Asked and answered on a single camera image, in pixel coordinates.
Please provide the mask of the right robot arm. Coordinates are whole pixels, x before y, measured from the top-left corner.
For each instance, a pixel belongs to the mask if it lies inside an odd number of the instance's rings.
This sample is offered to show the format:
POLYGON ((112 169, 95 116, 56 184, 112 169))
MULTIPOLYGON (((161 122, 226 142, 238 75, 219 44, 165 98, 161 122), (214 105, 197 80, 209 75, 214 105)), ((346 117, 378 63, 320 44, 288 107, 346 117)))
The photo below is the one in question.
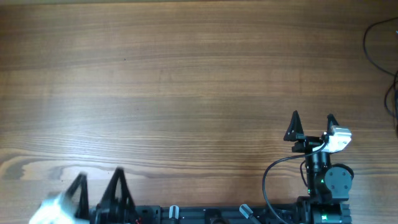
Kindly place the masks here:
POLYGON ((308 195, 282 211, 287 223, 351 223, 349 206, 343 202, 349 200, 354 172, 344 164, 332 164, 330 156, 342 151, 352 134, 332 114, 327 121, 326 132, 320 137, 307 136, 299 113, 292 113, 284 141, 294 143, 292 152, 303 154, 308 195))

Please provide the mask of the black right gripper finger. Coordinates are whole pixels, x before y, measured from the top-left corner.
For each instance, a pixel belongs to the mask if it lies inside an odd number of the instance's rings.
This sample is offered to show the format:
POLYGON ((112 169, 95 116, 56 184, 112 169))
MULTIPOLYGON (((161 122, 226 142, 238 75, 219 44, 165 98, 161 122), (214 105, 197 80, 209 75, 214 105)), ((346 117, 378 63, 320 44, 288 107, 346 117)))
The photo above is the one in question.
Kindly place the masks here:
POLYGON ((292 113, 292 118, 290 120, 290 124, 286 133, 284 135, 284 141, 304 141, 305 135, 303 131, 303 127, 301 124, 300 116, 297 110, 292 113))
POLYGON ((334 115, 333 114, 329 114, 328 116, 327 116, 327 132, 329 133, 329 132, 331 132, 331 128, 333 127, 333 126, 338 126, 339 124, 338 124, 338 122, 337 122, 337 120, 335 119, 335 117, 334 117, 334 115))

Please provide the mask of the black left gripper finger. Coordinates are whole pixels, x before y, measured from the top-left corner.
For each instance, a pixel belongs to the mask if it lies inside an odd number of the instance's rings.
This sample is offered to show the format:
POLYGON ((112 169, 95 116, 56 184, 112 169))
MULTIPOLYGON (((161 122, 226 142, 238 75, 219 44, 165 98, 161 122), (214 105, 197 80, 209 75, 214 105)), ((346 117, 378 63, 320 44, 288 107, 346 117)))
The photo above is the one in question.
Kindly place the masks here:
POLYGON ((96 223, 137 223, 136 206, 120 167, 115 170, 96 206, 96 223))
POLYGON ((67 188, 66 195, 72 200, 72 205, 76 205, 74 216, 83 220, 89 220, 90 209, 86 174, 78 174, 69 188, 67 188))

